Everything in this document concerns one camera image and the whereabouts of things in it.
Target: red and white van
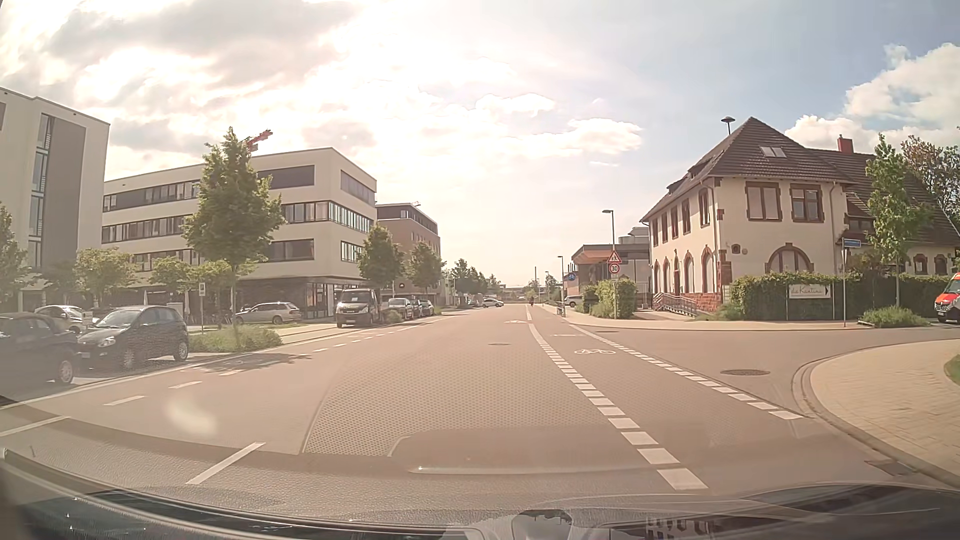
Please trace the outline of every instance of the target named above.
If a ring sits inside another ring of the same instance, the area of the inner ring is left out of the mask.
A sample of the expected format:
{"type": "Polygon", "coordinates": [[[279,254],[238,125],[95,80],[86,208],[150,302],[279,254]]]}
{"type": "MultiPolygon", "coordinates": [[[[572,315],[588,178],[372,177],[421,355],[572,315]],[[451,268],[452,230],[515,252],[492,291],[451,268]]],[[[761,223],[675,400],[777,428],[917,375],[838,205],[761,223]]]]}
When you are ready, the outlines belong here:
{"type": "Polygon", "coordinates": [[[953,274],[947,288],[933,301],[933,308],[937,311],[937,320],[941,323],[947,319],[960,322],[960,272],[953,274]]]}

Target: chimney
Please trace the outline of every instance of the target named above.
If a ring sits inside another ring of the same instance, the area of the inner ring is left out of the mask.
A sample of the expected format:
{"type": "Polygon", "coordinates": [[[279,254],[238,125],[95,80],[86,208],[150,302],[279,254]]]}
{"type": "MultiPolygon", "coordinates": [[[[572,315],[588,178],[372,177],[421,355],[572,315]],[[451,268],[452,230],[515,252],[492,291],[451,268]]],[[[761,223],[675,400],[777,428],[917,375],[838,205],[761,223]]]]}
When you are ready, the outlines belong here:
{"type": "Polygon", "coordinates": [[[837,137],[837,150],[841,154],[853,155],[853,139],[844,138],[842,135],[837,137]]]}

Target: truck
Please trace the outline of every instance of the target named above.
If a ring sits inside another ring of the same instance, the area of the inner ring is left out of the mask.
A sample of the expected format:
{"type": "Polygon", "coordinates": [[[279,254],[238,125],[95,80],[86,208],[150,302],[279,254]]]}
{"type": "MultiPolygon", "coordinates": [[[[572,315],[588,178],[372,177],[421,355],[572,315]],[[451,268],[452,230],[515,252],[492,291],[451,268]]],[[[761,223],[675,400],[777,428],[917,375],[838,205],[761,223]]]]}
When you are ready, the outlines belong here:
{"type": "Polygon", "coordinates": [[[380,292],[372,288],[345,289],[337,299],[337,328],[344,325],[373,326],[383,323],[380,292]]]}
{"type": "Polygon", "coordinates": [[[953,275],[944,292],[933,301],[933,309],[941,323],[946,323],[948,319],[960,323],[960,272],[953,275]]]}

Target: paved sidewalk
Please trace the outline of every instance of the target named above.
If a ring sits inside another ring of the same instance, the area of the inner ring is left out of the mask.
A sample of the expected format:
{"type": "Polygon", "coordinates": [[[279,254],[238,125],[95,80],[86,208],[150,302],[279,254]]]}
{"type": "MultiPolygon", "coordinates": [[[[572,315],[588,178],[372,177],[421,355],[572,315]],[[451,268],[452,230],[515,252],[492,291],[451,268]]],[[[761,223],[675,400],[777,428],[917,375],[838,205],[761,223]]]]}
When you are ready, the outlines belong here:
{"type": "MultiPolygon", "coordinates": [[[[557,308],[547,304],[538,304],[551,313],[557,308]]],[[[842,322],[766,322],[766,321],[694,321],[663,320],[651,321],[644,319],[600,319],[585,313],[567,308],[566,319],[576,325],[589,327],[626,328],[641,330],[678,330],[678,331],[796,331],[796,330],[867,330],[867,327],[857,325],[853,321],[847,322],[844,328],[842,322]]]]}
{"type": "Polygon", "coordinates": [[[947,377],[944,364],[958,353],[960,339],[950,339],[838,356],[810,372],[809,386],[819,402],[812,405],[825,409],[828,420],[839,419],[834,424],[841,429],[855,428],[851,434],[867,444],[892,448],[900,461],[955,484],[960,480],[960,385],[947,377]]]}

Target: road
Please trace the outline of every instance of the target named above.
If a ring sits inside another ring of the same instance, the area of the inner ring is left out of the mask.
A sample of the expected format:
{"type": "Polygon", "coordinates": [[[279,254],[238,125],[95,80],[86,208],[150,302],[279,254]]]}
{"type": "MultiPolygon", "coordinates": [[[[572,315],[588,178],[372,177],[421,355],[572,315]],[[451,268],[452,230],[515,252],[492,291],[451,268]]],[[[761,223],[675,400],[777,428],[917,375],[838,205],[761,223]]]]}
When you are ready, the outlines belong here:
{"type": "Polygon", "coordinates": [[[197,503],[394,523],[610,494],[930,484],[868,463],[885,456],[804,416],[790,392],[805,355],[861,347],[873,331],[798,333],[578,328],[525,305],[454,311],[6,405],[0,446],[197,503]],[[800,345],[812,351],[791,352],[800,345]],[[735,368],[773,373],[720,373],[735,368]]]}

